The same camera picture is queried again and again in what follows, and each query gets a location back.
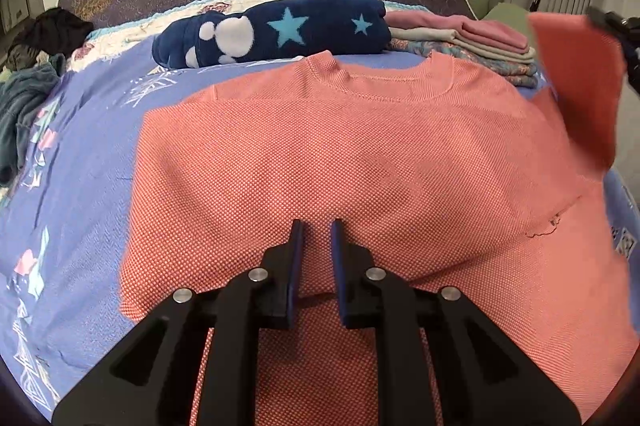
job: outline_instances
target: coral knit sweater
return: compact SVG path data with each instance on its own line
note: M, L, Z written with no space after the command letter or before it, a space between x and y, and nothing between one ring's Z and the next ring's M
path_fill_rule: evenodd
M370 70L324 52L150 111L122 311L224 285L303 219L301 310L260 335L256 424L375 426L373 335L342 328L333 296L341 217L377 265L460 287L586 420L638 346L602 192L622 55L583 18L532 23L557 102L443 54Z

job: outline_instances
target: pile of clothes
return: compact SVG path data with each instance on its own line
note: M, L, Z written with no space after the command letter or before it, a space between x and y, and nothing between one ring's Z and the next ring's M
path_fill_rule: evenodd
M91 22L62 8L42 13L14 38L0 73L0 186L24 165L31 125L65 67L82 47Z
M516 87L538 86L536 50L526 36L501 22L417 10L389 12L385 21L393 37L390 50L424 57L431 51L450 54L479 63Z

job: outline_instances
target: teal cloth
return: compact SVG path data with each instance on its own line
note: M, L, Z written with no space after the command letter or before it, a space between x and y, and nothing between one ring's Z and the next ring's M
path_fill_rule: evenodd
M64 67L64 55L57 54L0 86L0 186L10 186L24 166L33 121Z

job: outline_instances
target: folded clothes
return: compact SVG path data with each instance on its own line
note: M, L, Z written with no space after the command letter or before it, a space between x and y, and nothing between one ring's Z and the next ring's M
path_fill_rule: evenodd
M65 57L22 69L0 88L0 186L9 186L24 166L29 133L40 106L58 83Z
M450 42L410 42L409 40L399 40L392 38L388 45L388 50L412 52L423 57L428 57L431 51L450 54L462 60L469 60L479 63L496 74L503 76L509 83L516 87L526 87L535 89L538 86L538 79L534 76L538 68L534 63L516 63L504 60L491 60L483 58L459 45Z
M505 60L515 61L520 63L532 63L533 58L536 55L536 50L533 47L529 47L526 53L514 53L511 51L505 51L499 47L491 47L490 45L478 44L462 36L456 31L456 29L432 29L432 28L413 28L413 29L400 29L389 28L391 36L400 40L410 40L412 42L424 42L427 40L434 40L437 42L451 42L455 45L460 45L471 52L475 52L485 58L491 58L492 60Z
M332 54L379 53L391 39L381 0L274 0L244 13L210 11L177 20L156 36L164 67Z
M527 37L496 20L471 20L464 15L440 16L419 10L399 10L385 15L389 27L401 29L455 29L464 38L478 44L524 53Z
M91 22L85 22L62 8L51 8L37 16L14 38L8 53L17 45L28 45L50 55L63 54L66 58L82 47L87 35L94 30Z

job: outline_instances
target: folded blanket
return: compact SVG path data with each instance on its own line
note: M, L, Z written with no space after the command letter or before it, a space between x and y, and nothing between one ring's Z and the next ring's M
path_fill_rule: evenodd
M536 50L529 47L526 53L519 54L511 51L505 51L500 47L491 47L490 45L478 44L462 36L456 29L432 29L432 28L413 28L400 29L389 28L391 37L400 40L409 40L411 42L424 42L427 40L435 40L437 42L451 42L452 44L464 47L485 58L492 60L514 61L519 63L532 63L536 56Z
M373 54L391 35L380 0L274 0L244 13L211 11L159 34L154 60L170 68L332 54Z
M391 28L455 29L472 42L515 53L524 53L529 48L526 36L496 20L471 20L464 15L440 16L419 10L389 12L385 20Z
M391 39L388 50L412 52L423 57L428 57L431 51L450 54L462 60L479 63L496 74L503 76L510 84L516 87L535 89L538 79L534 76L538 68L533 63L516 63L503 60L490 60L449 42L410 42L409 40Z
M29 133L40 105L58 82L65 57L11 75L0 88L0 186L9 186L24 166Z

